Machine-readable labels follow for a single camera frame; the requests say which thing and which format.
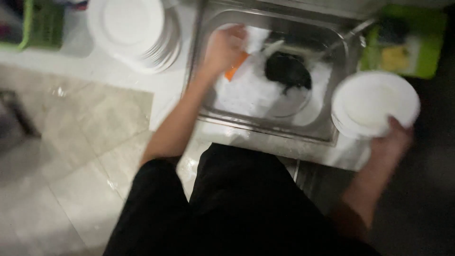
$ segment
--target person's right hand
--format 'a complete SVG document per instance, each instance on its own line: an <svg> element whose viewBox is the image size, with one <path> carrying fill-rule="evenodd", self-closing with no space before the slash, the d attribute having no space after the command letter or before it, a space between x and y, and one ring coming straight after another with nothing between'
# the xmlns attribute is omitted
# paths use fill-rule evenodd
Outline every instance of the person's right hand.
<svg viewBox="0 0 455 256"><path fill-rule="evenodd" d="M246 37L245 25L215 31L210 39L202 70L217 77L231 68L243 51Z"/></svg>
<svg viewBox="0 0 455 256"><path fill-rule="evenodd" d="M371 160L394 170L412 144L413 128L405 129L394 117L389 117L390 131L383 138L371 141Z"/></svg>

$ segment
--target white tile floor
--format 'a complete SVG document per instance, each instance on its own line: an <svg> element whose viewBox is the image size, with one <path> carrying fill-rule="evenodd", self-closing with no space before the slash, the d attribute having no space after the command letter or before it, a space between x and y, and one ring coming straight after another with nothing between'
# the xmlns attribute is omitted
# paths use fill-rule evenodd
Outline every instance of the white tile floor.
<svg viewBox="0 0 455 256"><path fill-rule="evenodd" d="M0 255L102 254L151 136L153 95L5 66L0 88L42 133L0 154ZM191 141L178 165L188 198L209 145Z"/></svg>

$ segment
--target sink basin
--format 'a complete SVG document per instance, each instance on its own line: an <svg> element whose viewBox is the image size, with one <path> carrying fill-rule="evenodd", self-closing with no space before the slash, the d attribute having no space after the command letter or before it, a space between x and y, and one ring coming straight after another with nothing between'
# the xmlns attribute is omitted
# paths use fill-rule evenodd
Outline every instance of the sink basin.
<svg viewBox="0 0 455 256"><path fill-rule="evenodd" d="M305 51L308 52L308 49L323 51L333 42L342 39L342 35L359 22L257 0L241 2L206 0L200 3L198 11L192 55L188 64L187 86L195 75L197 65L203 59L210 35L224 24L244 23L247 26L271 30L285 36L289 35L291 40L286 40L281 51L288 53L292 51L292 54L303 55ZM320 107L313 110L313 117L307 122L305 120L296 122L295 120L299 118L298 114L286 118L267 118L221 109L213 104L213 98L216 97L214 92L209 94L204 102L199 119L286 138L335 145L338 131L331 119L331 97L339 82L356 71L361 49L361 40L355 37L350 41L345 41L342 46L332 52L327 61L331 72L323 74L326 76L324 80L326 89L320 95Z"/></svg>

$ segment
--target yellow sponge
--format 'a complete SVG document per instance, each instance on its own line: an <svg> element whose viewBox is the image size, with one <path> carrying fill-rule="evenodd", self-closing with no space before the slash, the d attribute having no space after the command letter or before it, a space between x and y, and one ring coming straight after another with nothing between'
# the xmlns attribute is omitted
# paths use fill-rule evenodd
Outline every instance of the yellow sponge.
<svg viewBox="0 0 455 256"><path fill-rule="evenodd" d="M398 71L409 67L408 52L405 46L390 46L382 50L381 68Z"/></svg>

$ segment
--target white countertop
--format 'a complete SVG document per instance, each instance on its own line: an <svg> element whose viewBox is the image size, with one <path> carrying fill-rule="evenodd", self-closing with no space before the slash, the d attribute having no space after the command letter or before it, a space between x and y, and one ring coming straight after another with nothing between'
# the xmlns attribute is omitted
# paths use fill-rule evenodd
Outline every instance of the white countertop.
<svg viewBox="0 0 455 256"><path fill-rule="evenodd" d="M154 93L150 129L155 130L178 102L184 86L186 65L196 16L195 1L175 5L182 30L182 49L176 62L159 74L140 74L94 46L84 12L68 12L64 45L59 52L0 51L0 62L40 72L111 84ZM239 146L337 168L358 170L369 157L368 143L342 135L336 147L313 144L220 124L198 121L194 137Z"/></svg>

